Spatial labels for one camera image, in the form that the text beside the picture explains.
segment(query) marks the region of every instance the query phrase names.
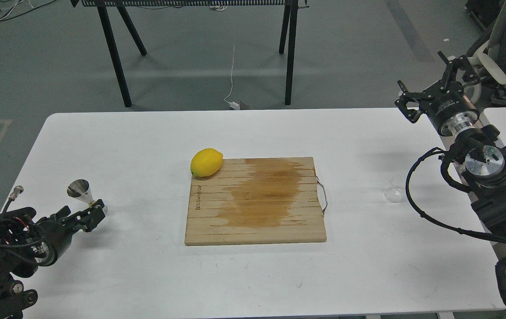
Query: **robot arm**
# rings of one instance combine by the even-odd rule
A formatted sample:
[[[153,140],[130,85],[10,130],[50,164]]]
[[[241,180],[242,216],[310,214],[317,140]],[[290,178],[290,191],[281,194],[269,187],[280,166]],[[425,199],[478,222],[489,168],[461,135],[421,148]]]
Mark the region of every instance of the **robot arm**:
[[[105,204],[99,199],[75,214],[70,215],[70,208],[64,206],[50,217],[33,222],[34,208],[4,209],[0,214],[0,319],[21,319],[22,311],[38,300],[36,290],[24,291],[22,282],[12,274],[28,278],[38,266],[54,264],[76,232],[97,227],[105,218],[104,210]]]
[[[465,83],[479,82],[468,59],[461,56],[448,60],[442,52],[439,52],[439,56],[446,63],[443,78],[421,93],[409,92],[403,82],[398,81],[401,92],[395,105],[411,123],[417,122],[422,114],[426,114],[439,135],[454,136],[455,142],[448,151],[433,149],[413,165],[407,177],[407,198],[421,217],[430,222],[460,234],[506,244],[506,146],[496,146],[499,131],[494,126],[474,126],[479,111],[465,95],[462,83],[456,81],[457,71],[463,70],[462,80]],[[418,103],[418,109],[409,109],[409,102]],[[442,154],[441,175],[444,180],[457,190],[476,195],[477,200],[472,203],[472,209],[491,234],[447,226],[428,216],[412,201],[408,189],[410,176],[421,161],[435,154]],[[451,163],[462,165],[460,175],[466,184],[450,177],[448,169]],[[506,305],[505,269],[506,258],[496,265],[498,287]]]

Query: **wooden cutting board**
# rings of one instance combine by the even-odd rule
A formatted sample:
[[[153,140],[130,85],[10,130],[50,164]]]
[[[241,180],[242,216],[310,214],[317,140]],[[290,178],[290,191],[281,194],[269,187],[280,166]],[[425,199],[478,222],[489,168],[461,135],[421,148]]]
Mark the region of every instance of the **wooden cutting board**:
[[[192,176],[188,246],[324,241],[312,157],[224,159]]]

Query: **black table leg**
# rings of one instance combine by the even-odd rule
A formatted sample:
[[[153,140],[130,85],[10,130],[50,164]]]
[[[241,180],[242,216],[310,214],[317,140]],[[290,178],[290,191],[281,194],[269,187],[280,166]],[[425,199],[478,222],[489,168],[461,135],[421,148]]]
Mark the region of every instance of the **black table leg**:
[[[129,32],[131,33],[133,40],[135,40],[135,43],[137,44],[139,51],[141,51],[141,55],[145,56],[147,53],[146,49],[145,49],[145,45],[141,41],[141,37],[139,36],[137,29],[135,29],[135,25],[133,24],[131,17],[127,13],[127,9],[125,7],[117,7],[117,10],[119,10],[121,17],[123,17],[123,21],[125,21],[125,24],[127,25],[127,29],[129,29]]]
[[[285,53],[286,34],[288,33],[288,22],[290,20],[290,4],[285,5],[285,14],[282,18],[281,45],[278,47],[280,54]]]
[[[117,51],[115,37],[113,37],[113,30],[111,30],[111,22],[109,21],[107,8],[97,7],[97,11],[99,12],[99,17],[101,18],[101,26],[103,26],[105,40],[107,40],[107,46],[109,47],[109,54],[111,54],[111,60],[113,61],[113,67],[115,68],[119,88],[121,88],[123,102],[125,103],[125,107],[131,107],[131,96],[129,95],[129,88],[127,87],[127,81],[125,80],[125,73],[123,73],[123,67],[121,66],[121,59],[119,58],[119,52]]]
[[[298,0],[290,4],[290,36],[289,36],[289,54],[286,66],[286,92],[285,105],[290,105],[292,99],[292,75],[294,71],[294,47],[296,45],[296,22],[298,19]]]

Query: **wire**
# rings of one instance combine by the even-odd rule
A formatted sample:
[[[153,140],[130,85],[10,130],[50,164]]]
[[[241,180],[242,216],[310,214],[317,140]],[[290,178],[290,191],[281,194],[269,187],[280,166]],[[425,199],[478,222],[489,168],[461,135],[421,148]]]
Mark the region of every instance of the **wire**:
[[[6,213],[6,211],[8,210],[8,206],[10,205],[10,203],[12,203],[14,201],[14,199],[11,199],[11,198],[8,198],[8,201],[6,202],[4,208],[3,208],[3,212],[2,214]]]
[[[31,265],[36,265],[36,266],[42,266],[42,263],[36,262],[36,260],[28,259],[16,252],[13,252],[12,250],[6,250],[6,252],[11,254],[12,256],[17,257],[18,259],[20,259],[21,261],[23,261],[25,263],[29,263]]]
[[[322,187],[322,190],[324,191],[324,202],[326,203],[324,205],[324,208],[322,208],[322,216],[326,214],[326,208],[328,208],[328,196],[326,196],[326,188],[324,187],[324,184],[320,182],[320,179],[318,176],[316,176],[316,183]]]
[[[148,10],[159,10],[159,9],[166,9],[166,8],[170,8],[170,7],[149,8],[149,7],[137,6],[137,8],[148,9]]]
[[[24,226],[30,232],[30,227],[28,227],[28,225],[26,225],[26,223],[23,220],[21,220],[18,217],[15,217],[14,219],[18,220],[22,224],[22,226]]]
[[[231,89],[229,91],[229,95],[227,95],[223,101],[226,101],[227,103],[231,104],[230,101],[227,101],[227,98],[231,96],[231,93],[233,92],[233,67],[235,66],[235,33],[233,33],[233,61],[231,62]]]
[[[216,10],[217,12],[224,12],[228,6],[210,6],[210,9]]]
[[[23,15],[25,15],[25,14],[27,14],[27,13],[33,12],[34,10],[39,9],[39,8],[42,8],[43,6],[47,6],[48,4],[52,4],[52,3],[56,2],[56,0],[52,0],[52,1],[48,2],[47,4],[43,4],[43,5],[41,5],[41,6],[35,7],[34,9],[28,10],[27,12],[23,12],[23,13],[21,13],[21,14],[18,14],[18,15],[16,15],[16,16],[11,17],[11,18],[5,18],[5,17],[8,17],[8,16],[10,15],[10,13],[12,12],[12,10],[14,10],[14,8],[15,8],[18,4],[21,4],[22,2],[24,2],[24,0],[19,0],[19,1],[18,1],[18,2],[17,2],[14,6],[13,6],[13,8],[12,8],[9,12],[7,12],[7,14],[5,14],[3,17],[1,17],[1,18],[0,18],[0,22],[4,22],[4,21],[12,20],[12,19],[14,19],[14,18],[18,18],[19,16],[23,16]]]
[[[13,4],[13,6],[10,8],[10,10],[8,12],[6,12],[1,18],[0,18],[0,21],[1,20],[4,20],[5,18],[7,18],[11,13],[12,11],[14,10],[14,8],[16,8],[16,6],[18,6],[23,0],[18,0],[17,2],[15,2],[15,4]]]
[[[44,241],[45,238],[40,238],[36,241],[33,241],[33,242],[29,242],[28,244],[23,244],[23,245],[3,245],[3,244],[0,244],[0,248],[3,248],[3,249],[12,249],[12,248],[27,248],[27,247],[30,247],[30,246],[35,246],[37,244],[41,244],[43,241]]]
[[[407,193],[408,202],[411,204],[411,206],[413,207],[413,209],[417,213],[419,213],[419,215],[421,216],[421,218],[424,218],[424,219],[428,220],[429,222],[435,224],[436,226],[441,226],[441,227],[446,228],[448,230],[453,230],[454,232],[457,232],[459,234],[468,235],[468,236],[473,237],[473,238],[477,238],[477,239],[481,239],[481,240],[487,240],[487,241],[495,241],[495,242],[500,242],[502,244],[506,244],[506,237],[497,236],[497,235],[490,234],[490,233],[474,232],[473,230],[463,230],[462,228],[456,228],[456,227],[453,227],[453,226],[448,226],[448,225],[444,224],[443,222],[439,222],[438,220],[432,218],[431,216],[429,216],[428,214],[426,214],[426,212],[424,212],[423,210],[421,210],[419,208],[419,206],[417,206],[417,204],[415,203],[415,201],[412,199],[412,197],[411,197],[411,191],[410,191],[410,181],[411,181],[411,176],[412,176],[413,172],[417,169],[417,167],[419,167],[420,163],[423,162],[428,157],[434,156],[436,154],[446,154],[446,153],[447,152],[443,151],[443,149],[433,148],[433,149],[429,150],[427,153],[425,153],[424,155],[422,155],[421,157],[419,157],[419,159],[413,164],[413,166],[411,167],[411,169],[408,171],[407,181],[405,183],[405,191]]]

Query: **metal funnel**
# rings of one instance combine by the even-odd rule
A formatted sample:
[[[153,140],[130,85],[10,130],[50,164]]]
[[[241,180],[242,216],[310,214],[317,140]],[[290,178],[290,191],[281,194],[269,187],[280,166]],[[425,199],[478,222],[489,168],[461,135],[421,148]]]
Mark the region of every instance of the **metal funnel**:
[[[89,182],[84,179],[75,180],[68,186],[68,196],[86,202],[88,205],[94,202]]]

